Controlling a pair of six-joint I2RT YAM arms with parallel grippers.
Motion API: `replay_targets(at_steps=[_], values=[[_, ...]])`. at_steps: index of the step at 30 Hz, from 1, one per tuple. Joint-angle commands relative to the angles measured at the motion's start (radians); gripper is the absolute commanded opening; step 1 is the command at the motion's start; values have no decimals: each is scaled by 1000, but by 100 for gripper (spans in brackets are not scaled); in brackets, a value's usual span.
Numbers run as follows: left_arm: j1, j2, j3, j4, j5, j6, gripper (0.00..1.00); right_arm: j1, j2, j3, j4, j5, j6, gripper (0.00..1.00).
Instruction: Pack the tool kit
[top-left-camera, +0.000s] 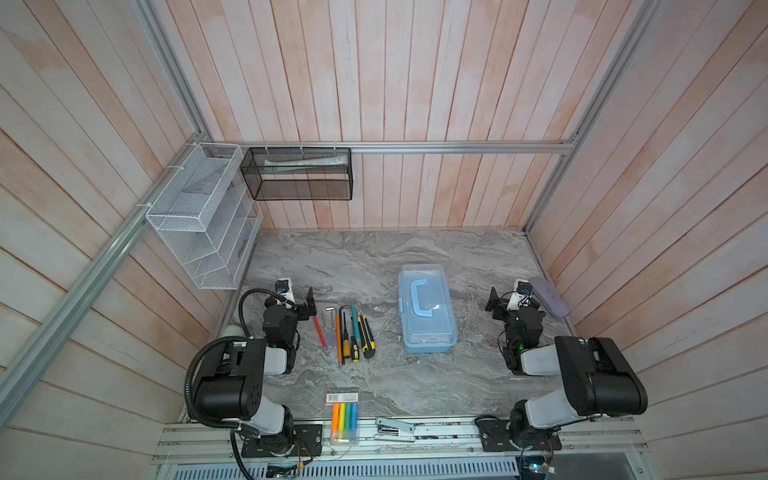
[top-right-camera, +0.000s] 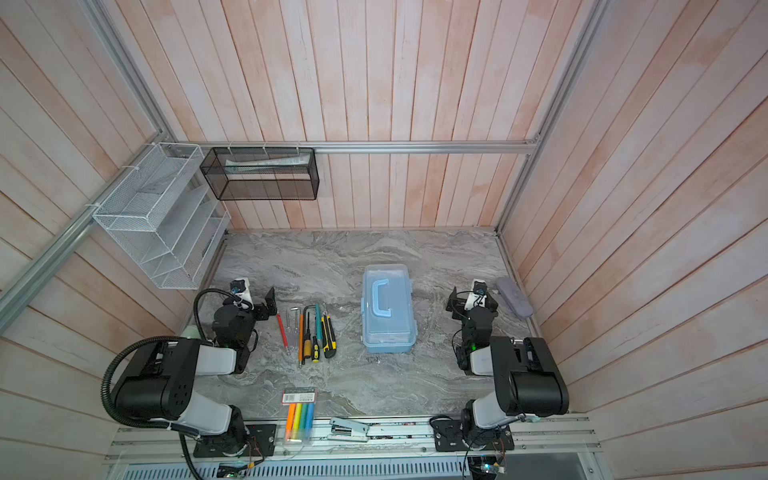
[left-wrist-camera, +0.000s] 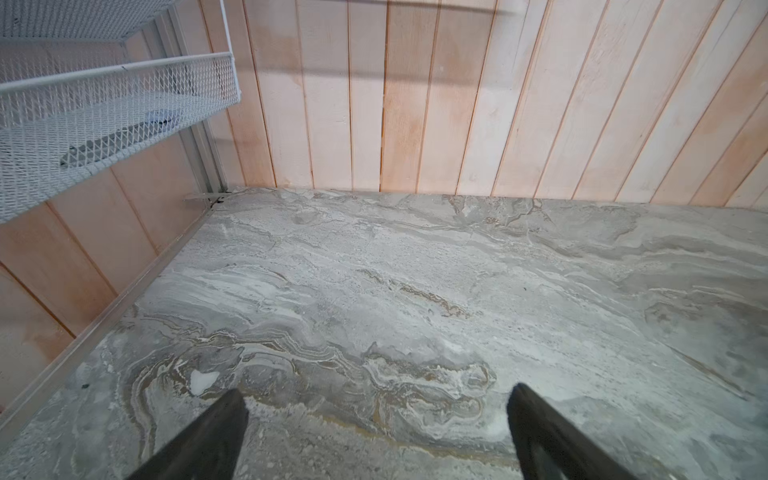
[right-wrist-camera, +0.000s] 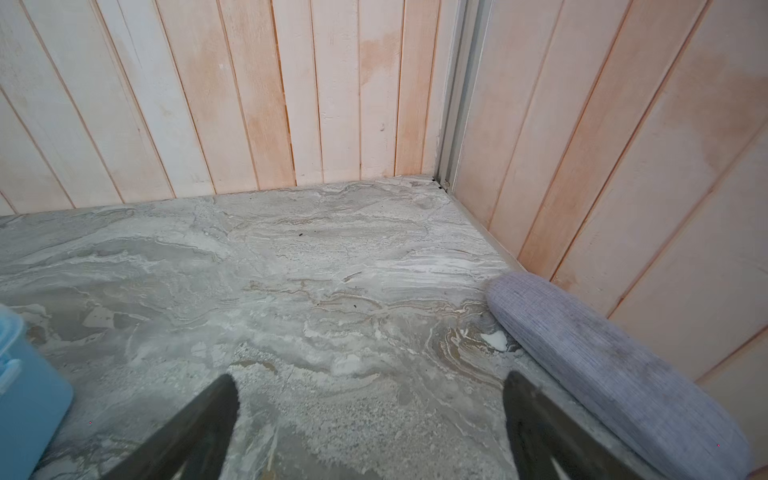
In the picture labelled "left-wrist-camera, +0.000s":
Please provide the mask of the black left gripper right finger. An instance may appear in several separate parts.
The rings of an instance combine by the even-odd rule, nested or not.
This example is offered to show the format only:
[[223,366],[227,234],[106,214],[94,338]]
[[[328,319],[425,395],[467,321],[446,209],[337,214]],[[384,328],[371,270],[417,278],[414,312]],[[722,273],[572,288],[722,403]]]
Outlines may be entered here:
[[528,385],[513,387],[506,411],[525,479],[635,477]]

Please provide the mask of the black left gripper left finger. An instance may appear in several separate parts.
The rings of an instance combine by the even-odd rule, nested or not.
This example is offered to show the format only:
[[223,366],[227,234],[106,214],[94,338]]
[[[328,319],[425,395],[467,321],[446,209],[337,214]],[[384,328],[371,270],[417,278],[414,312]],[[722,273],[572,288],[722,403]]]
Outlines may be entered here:
[[230,389],[130,477],[232,479],[248,419],[241,392]]

